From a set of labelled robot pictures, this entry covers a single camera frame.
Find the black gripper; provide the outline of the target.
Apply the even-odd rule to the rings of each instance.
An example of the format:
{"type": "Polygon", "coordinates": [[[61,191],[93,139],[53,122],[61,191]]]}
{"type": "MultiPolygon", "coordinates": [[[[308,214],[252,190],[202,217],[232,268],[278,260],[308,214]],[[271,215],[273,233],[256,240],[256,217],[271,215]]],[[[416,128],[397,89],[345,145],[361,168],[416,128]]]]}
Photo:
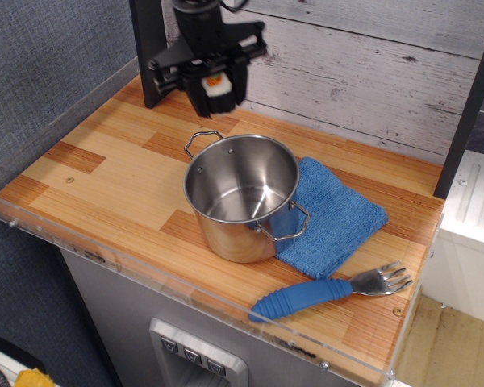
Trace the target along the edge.
{"type": "Polygon", "coordinates": [[[172,1],[178,38],[148,61],[160,93],[184,90],[199,117],[210,118],[202,80],[224,71],[232,84],[229,106],[246,99],[248,66],[267,53],[265,23],[225,23],[221,1],[172,1]]]}

